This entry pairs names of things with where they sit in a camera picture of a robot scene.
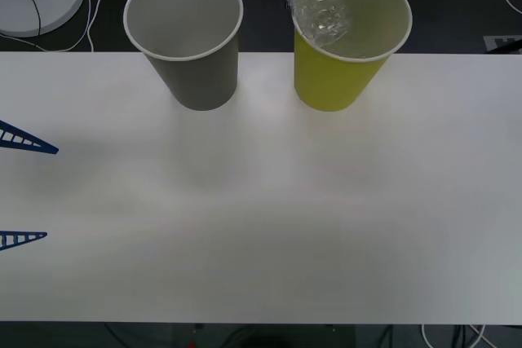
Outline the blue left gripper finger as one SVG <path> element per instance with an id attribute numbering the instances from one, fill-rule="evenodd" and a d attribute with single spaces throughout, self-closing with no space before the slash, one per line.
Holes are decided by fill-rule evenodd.
<path id="1" fill-rule="evenodd" d="M 47 237 L 47 233 L 40 231 L 0 231 L 0 237 L 0 250 L 3 251 L 43 239 Z"/>
<path id="2" fill-rule="evenodd" d="M 41 152 L 55 155 L 59 149 L 36 136 L 29 134 L 17 127 L 14 127 L 5 121 L 1 124 L 1 141 L 2 148 L 17 149 L 31 152 Z"/>

